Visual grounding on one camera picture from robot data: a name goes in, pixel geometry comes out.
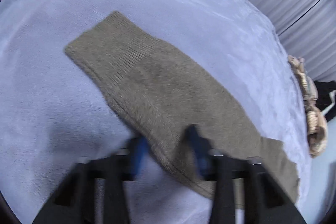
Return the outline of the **olive brown knit sweater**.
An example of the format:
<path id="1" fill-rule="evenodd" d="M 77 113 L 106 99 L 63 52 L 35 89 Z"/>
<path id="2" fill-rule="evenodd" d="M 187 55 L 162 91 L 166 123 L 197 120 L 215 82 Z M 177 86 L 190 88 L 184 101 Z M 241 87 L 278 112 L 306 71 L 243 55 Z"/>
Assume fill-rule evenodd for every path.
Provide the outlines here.
<path id="1" fill-rule="evenodd" d="M 230 92 L 178 48 L 113 12 L 70 42 L 65 52 L 181 184 L 206 198 L 214 195 L 214 184 L 201 180 L 185 141 L 185 129 L 194 124 L 227 155 L 262 158 L 289 198 L 297 201 L 297 168 L 282 142 L 261 136 Z"/>

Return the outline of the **beige striped clothes pile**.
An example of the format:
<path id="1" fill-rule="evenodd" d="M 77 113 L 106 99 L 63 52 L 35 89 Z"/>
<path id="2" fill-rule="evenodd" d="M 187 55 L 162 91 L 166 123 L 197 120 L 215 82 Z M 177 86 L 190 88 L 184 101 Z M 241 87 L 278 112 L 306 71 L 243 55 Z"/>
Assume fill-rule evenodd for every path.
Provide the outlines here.
<path id="1" fill-rule="evenodd" d="M 316 106 L 318 91 L 315 83 L 306 73 L 304 59 L 289 55 L 288 63 L 298 80 L 303 97 L 309 154 L 312 158 L 316 158 L 325 151 L 327 146 L 327 121 L 321 110 Z"/>

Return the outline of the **lavender fleece blanket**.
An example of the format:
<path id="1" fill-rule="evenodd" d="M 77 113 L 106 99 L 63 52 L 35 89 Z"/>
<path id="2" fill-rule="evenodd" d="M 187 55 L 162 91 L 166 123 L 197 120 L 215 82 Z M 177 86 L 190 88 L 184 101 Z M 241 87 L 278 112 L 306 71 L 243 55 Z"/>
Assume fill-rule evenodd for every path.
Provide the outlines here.
<path id="1" fill-rule="evenodd" d="M 2 0 L 1 192 L 32 223 L 79 161 L 136 133 L 134 223 L 206 223 L 184 129 L 260 156 L 299 211 L 311 186 L 303 97 L 288 56 L 335 79 L 335 0 Z"/>

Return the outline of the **black garment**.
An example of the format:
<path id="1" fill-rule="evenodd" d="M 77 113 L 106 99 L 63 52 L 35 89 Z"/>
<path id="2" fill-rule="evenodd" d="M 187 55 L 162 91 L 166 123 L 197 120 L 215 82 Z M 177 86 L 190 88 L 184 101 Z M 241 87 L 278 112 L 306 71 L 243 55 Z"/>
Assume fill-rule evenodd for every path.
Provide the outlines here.
<path id="1" fill-rule="evenodd" d="M 332 104 L 330 93 L 335 92 L 336 84 L 335 81 L 330 82 L 314 81 L 314 84 L 318 91 L 318 99 L 316 102 L 316 106 L 319 108 L 319 110 L 323 111 Z M 327 122 L 331 121 L 334 117 L 335 117 L 335 105 L 325 115 Z"/>

